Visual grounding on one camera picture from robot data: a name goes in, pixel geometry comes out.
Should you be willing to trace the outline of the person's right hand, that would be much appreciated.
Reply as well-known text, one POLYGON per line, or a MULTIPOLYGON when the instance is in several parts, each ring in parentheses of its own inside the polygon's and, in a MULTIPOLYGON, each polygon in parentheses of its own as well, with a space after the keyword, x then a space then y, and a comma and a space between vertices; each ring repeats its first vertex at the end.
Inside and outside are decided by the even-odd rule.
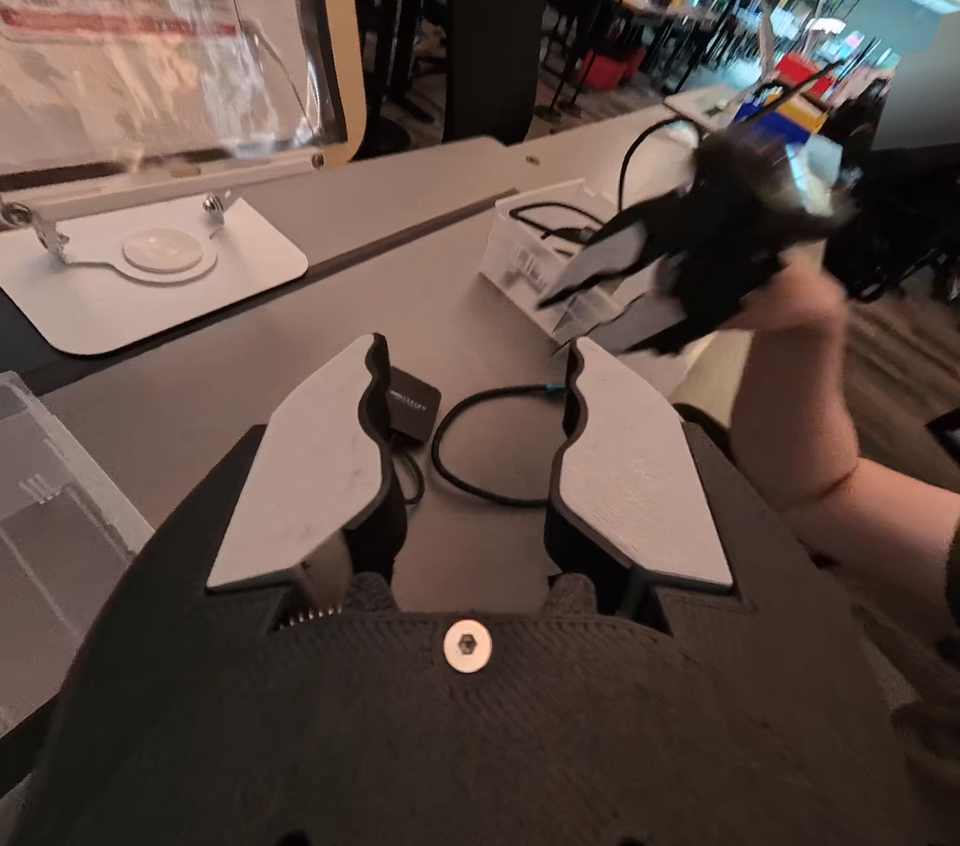
POLYGON ((847 305, 833 277, 798 259, 722 326, 751 337, 731 413, 733 457, 781 512, 825 499, 860 462, 844 394, 847 305))

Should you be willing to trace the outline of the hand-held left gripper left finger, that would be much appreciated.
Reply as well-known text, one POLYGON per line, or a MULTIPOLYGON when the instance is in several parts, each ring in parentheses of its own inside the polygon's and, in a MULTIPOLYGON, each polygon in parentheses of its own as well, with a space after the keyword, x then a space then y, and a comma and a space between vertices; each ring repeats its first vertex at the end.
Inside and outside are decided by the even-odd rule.
POLYGON ((278 590, 283 613, 338 613, 356 576, 392 588, 407 535, 384 336, 366 334, 271 414, 205 583, 278 590))

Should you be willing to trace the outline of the person's right forearm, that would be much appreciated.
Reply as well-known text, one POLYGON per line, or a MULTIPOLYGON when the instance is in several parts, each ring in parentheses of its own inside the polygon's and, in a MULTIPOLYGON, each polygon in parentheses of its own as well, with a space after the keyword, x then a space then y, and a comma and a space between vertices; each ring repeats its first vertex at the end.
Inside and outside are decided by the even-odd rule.
POLYGON ((781 515, 815 552, 958 623, 956 492, 862 458, 827 492, 781 515))

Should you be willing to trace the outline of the clear plastic storage bin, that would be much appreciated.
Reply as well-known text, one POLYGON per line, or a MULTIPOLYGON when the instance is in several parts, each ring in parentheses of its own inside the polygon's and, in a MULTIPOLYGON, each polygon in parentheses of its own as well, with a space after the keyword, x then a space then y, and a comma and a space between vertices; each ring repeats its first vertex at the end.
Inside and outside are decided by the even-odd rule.
MULTIPOLYGON (((582 179, 504 196, 495 203, 493 224, 480 273, 496 286, 547 336, 575 297, 540 310, 539 298, 582 245, 557 236, 558 231, 599 230, 615 213, 615 201, 597 193, 582 179)), ((578 295, 608 295, 622 305, 640 295, 660 293, 658 261, 624 279, 616 279, 578 295)))
POLYGON ((59 691, 153 529, 18 374, 1 377, 1 736, 59 691))

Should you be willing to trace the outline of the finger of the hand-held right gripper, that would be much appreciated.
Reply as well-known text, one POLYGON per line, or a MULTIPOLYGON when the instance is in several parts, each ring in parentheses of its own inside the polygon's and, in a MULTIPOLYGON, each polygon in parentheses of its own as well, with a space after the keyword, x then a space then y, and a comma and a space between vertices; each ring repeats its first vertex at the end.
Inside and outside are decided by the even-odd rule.
POLYGON ((622 305, 608 295, 577 295, 568 304, 557 327, 559 345, 586 336, 615 356, 641 349, 642 344, 687 318, 673 298, 640 295, 622 305))
POLYGON ((662 254, 645 220, 630 219, 618 227, 610 223, 561 269, 538 307, 549 309, 610 280, 632 276, 662 254))

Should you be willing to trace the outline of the sign stand with white base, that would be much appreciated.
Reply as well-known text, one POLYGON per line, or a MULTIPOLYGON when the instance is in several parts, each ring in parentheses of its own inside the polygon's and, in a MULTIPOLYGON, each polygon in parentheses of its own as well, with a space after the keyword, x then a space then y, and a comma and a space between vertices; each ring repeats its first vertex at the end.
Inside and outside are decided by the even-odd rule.
POLYGON ((2 36, 2 292, 93 356, 288 283, 304 253, 242 192, 314 166, 297 0, 235 37, 2 36))

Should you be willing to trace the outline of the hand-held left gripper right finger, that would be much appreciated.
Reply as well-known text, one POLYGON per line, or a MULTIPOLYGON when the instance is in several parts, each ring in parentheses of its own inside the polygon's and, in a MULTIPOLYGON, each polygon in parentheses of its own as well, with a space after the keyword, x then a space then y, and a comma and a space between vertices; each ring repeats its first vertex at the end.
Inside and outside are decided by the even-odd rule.
POLYGON ((735 577, 678 412, 591 339, 574 339, 544 544, 601 615, 652 620, 661 590, 730 597, 735 577))

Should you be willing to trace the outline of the black HDMI switch box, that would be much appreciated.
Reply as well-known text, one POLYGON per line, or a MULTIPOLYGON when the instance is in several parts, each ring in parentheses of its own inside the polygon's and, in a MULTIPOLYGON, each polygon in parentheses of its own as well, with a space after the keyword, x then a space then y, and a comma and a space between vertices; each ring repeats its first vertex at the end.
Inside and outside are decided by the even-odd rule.
POLYGON ((404 442, 423 445, 430 440, 441 401, 438 388, 394 365, 390 368, 387 388, 390 431, 404 442))

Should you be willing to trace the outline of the black upright panel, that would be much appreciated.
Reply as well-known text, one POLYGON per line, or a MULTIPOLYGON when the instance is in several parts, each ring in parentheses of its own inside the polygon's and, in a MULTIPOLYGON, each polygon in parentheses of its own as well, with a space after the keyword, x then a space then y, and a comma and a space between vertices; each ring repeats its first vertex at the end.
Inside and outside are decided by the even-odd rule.
POLYGON ((546 0, 449 0, 444 143, 524 141, 534 119, 546 0))

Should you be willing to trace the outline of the red plastic bin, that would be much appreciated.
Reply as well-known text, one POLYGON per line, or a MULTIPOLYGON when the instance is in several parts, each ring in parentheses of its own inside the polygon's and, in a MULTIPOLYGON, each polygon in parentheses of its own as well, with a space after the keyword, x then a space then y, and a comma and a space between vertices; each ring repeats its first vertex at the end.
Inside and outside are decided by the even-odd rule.
POLYGON ((583 60, 582 83, 595 91, 615 89, 640 71, 647 52, 644 45, 619 52, 590 50, 583 60))
MULTIPOLYGON (((816 62, 791 51, 776 62, 774 69, 779 80, 789 86, 795 86, 812 76, 820 68, 816 62)), ((822 97, 830 91, 835 82, 835 75, 832 72, 827 72, 822 74, 819 79, 812 81, 805 89, 810 96, 822 97)))

